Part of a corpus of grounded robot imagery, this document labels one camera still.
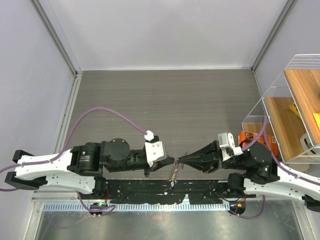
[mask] wooden floor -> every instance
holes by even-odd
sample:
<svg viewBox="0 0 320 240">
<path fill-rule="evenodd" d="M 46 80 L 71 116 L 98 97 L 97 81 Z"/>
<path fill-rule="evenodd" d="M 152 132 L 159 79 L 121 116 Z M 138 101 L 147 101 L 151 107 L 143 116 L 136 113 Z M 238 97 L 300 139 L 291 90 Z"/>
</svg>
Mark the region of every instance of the wooden floor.
<svg viewBox="0 0 320 240">
<path fill-rule="evenodd" d="M 250 70 L 126 70 L 85 71 L 70 121 L 90 108 L 112 108 L 145 130 L 159 135 L 168 155 L 189 154 L 218 139 L 218 134 L 242 130 L 241 122 L 259 99 Z M 88 115 L 79 124 L 70 147 L 86 142 L 123 138 L 131 149 L 144 146 L 144 136 L 124 120 L 107 112 Z M 167 179 L 171 167 L 151 172 Z M 105 172 L 106 178 L 143 178 L 143 171 Z M 178 178 L 227 178 L 233 170 L 213 174 L 184 166 Z"/>
</svg>

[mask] white cable clip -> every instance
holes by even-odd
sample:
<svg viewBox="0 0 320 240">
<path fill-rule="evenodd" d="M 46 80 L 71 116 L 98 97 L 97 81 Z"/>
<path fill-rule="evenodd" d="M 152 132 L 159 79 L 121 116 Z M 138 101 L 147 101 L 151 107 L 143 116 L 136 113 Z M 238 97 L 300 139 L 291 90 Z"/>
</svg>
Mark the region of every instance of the white cable clip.
<svg viewBox="0 0 320 240">
<path fill-rule="evenodd" d="M 152 131 L 146 131 L 146 135 L 144 135 L 144 139 L 147 141 L 151 141 L 152 139 L 155 138 L 155 135 Z"/>
</svg>

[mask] white wall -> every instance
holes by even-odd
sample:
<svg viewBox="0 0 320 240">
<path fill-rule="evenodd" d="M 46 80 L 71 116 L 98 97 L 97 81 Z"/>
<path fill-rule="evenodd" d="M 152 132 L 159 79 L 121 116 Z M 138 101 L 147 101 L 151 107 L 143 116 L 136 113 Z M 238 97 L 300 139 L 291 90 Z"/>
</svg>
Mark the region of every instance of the white wall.
<svg viewBox="0 0 320 240">
<path fill-rule="evenodd" d="M 320 1 L 298 0 L 256 70 L 265 93 L 296 54 L 320 54 Z"/>
<path fill-rule="evenodd" d="M 119 70 L 249 68 L 286 1 L 49 3 L 83 70 Z"/>
<path fill-rule="evenodd" d="M 0 169 L 52 153 L 72 75 L 29 0 L 0 1 Z M 0 175 L 0 188 L 6 173 Z M 31 191 L 0 192 L 1 239 L 21 240 Z"/>
</svg>

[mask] yellow object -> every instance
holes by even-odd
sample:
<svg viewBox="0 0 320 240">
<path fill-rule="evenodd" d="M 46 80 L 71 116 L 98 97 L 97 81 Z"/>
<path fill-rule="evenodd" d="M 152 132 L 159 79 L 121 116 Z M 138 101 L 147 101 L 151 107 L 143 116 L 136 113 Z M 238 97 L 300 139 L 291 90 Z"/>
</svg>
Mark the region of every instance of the yellow object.
<svg viewBox="0 0 320 240">
<path fill-rule="evenodd" d="M 300 113 L 298 112 L 298 109 L 297 109 L 295 102 L 293 102 L 288 107 L 301 119 Z"/>
<path fill-rule="evenodd" d="M 320 129 L 320 113 L 314 113 L 313 116 L 316 121 L 316 124 L 318 125 L 318 128 Z"/>
</svg>

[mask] orange object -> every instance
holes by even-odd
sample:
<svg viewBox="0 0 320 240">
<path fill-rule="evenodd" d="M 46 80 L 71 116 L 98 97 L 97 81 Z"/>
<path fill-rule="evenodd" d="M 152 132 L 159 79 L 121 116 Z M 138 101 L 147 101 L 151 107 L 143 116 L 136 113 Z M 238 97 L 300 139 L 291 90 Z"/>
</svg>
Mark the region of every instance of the orange object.
<svg viewBox="0 0 320 240">
<path fill-rule="evenodd" d="M 258 135 L 257 133 L 241 131 L 239 133 L 239 136 L 238 136 L 239 146 L 244 148 L 249 143 L 249 141 L 252 141 L 253 139 L 255 139 L 257 135 Z M 276 138 L 274 136 L 271 136 L 271 135 L 267 135 L 266 137 L 267 137 L 267 141 L 268 141 L 268 143 L 269 143 L 269 145 L 271 147 L 271 150 L 272 150 L 273 154 L 276 157 L 278 157 L 279 156 L 279 151 L 278 151 L 278 145 L 277 145 L 277 142 L 276 142 Z M 259 137 L 258 142 L 261 143 L 261 144 L 264 144 L 265 148 L 268 149 L 268 147 L 266 145 L 266 142 L 265 142 L 264 136 Z"/>
</svg>

